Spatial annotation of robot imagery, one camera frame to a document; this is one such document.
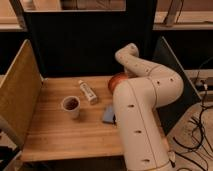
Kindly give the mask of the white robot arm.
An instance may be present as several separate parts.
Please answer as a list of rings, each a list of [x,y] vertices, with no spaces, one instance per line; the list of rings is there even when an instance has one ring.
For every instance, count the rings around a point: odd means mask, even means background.
[[[139,58],[134,43],[118,50],[115,58],[136,75],[121,81],[113,92],[127,170],[173,171],[153,111],[181,96],[184,89],[181,76],[165,65]]]

